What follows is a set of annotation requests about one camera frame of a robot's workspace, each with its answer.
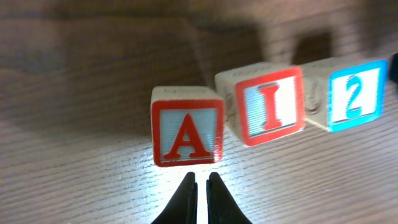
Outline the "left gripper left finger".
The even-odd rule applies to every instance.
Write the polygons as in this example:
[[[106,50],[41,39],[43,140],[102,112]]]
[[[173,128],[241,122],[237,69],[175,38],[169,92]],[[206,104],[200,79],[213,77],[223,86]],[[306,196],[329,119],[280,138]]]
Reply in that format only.
[[[152,224],[196,224],[197,202],[198,186],[195,173],[188,172]]]

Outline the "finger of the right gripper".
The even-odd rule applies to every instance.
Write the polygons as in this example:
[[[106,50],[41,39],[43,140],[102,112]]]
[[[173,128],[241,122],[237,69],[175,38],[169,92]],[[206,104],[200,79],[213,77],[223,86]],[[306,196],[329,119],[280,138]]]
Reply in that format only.
[[[398,78],[398,53],[395,53],[389,61],[389,79],[397,83]]]

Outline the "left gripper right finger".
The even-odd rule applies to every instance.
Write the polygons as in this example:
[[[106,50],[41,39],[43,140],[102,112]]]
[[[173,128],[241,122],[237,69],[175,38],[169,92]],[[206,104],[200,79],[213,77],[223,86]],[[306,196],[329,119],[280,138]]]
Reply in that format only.
[[[225,186],[219,173],[212,172],[206,181],[209,224],[251,224]]]

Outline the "blue 2 block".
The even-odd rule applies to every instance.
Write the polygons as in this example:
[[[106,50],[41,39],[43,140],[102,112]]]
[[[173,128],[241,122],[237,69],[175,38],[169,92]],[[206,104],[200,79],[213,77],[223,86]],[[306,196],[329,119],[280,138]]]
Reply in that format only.
[[[334,133],[382,115],[388,60],[332,57],[301,68],[307,122]]]

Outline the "red A block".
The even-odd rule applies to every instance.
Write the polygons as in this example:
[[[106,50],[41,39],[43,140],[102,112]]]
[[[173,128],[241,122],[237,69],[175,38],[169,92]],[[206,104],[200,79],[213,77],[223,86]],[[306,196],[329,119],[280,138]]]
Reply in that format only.
[[[207,86],[157,86],[150,118],[154,164],[212,164],[223,157],[224,99]]]

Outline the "red I block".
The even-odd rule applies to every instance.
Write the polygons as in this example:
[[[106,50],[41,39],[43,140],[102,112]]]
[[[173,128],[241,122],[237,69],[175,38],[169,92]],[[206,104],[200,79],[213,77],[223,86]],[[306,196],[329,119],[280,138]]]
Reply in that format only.
[[[215,75],[226,124],[247,147],[305,127],[303,72],[298,65],[260,62]]]

